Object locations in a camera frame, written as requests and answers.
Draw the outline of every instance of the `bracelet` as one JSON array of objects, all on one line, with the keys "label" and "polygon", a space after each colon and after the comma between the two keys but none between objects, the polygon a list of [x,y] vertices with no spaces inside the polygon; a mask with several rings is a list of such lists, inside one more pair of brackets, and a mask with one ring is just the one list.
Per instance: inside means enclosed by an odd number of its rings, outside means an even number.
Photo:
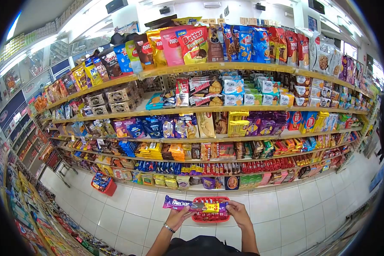
[{"label": "bracelet", "polygon": [[175,231],[170,226],[168,226],[166,223],[164,223],[164,227],[169,229],[170,232],[175,233]]}]

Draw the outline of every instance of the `right hand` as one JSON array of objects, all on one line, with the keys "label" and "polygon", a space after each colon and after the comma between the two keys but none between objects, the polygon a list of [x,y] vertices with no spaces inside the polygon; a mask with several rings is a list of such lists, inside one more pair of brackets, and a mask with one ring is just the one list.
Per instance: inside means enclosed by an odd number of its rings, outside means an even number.
[{"label": "right hand", "polygon": [[223,201],[223,203],[228,202],[226,209],[229,214],[235,218],[235,221],[239,228],[250,228],[253,227],[253,224],[250,220],[249,214],[247,214],[244,204],[235,202],[235,201]]}]

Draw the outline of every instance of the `speaker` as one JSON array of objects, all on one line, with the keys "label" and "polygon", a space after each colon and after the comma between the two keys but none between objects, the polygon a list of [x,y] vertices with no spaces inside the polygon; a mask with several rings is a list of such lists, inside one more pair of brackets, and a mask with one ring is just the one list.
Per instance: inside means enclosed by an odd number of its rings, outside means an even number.
[{"label": "speaker", "polygon": [[316,0],[309,0],[309,7],[318,13],[325,14],[324,5],[320,2],[317,2]]},{"label": "speaker", "polygon": [[107,8],[107,13],[111,14],[127,5],[127,0],[112,0],[105,6],[105,8]]},{"label": "speaker", "polygon": [[266,6],[256,3],[256,10],[266,11]]},{"label": "speaker", "polygon": [[161,14],[167,14],[171,12],[171,9],[169,9],[169,7],[164,6],[162,9],[159,9],[159,12]]}]

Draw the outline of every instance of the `red shopping basket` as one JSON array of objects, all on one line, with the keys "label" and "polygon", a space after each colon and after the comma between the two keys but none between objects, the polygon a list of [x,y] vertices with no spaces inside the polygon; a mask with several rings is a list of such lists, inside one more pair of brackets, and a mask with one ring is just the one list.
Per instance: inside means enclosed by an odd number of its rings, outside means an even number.
[{"label": "red shopping basket", "polygon": [[[224,200],[229,200],[228,197],[197,197],[193,199],[194,202],[202,203],[216,203],[222,202]],[[222,223],[228,221],[230,218],[229,214],[220,214],[220,213],[207,213],[207,212],[198,212],[192,216],[192,220],[197,223]]]},{"label": "red shopping basket", "polygon": [[95,178],[95,175],[94,177],[92,177],[92,180],[91,180],[91,186],[93,188],[95,188],[98,192],[100,193],[103,193],[103,194],[106,194],[106,195],[109,195],[110,197],[113,196],[115,190],[117,189],[117,184],[115,184],[115,182],[113,181],[113,179],[111,178],[110,182],[108,183],[107,187],[105,188],[105,190],[102,192],[102,191],[99,191],[96,187],[94,187],[94,185],[92,185],[92,181],[94,180]]}]

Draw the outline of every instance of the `hand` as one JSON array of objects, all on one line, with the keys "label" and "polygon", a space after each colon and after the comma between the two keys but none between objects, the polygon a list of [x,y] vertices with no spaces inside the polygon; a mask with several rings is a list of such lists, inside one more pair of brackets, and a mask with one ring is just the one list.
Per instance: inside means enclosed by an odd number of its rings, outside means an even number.
[{"label": "hand", "polygon": [[250,228],[253,227],[253,224],[250,220],[249,215],[247,214],[244,204],[235,202],[235,201],[223,201],[223,203],[228,202],[226,209],[229,214],[235,218],[235,221],[239,228]]},{"label": "hand", "polygon": [[172,228],[174,231],[177,231],[182,225],[183,221],[192,215],[195,215],[196,212],[189,212],[190,206],[184,207],[181,211],[171,209],[169,216],[167,218],[166,224]]}]

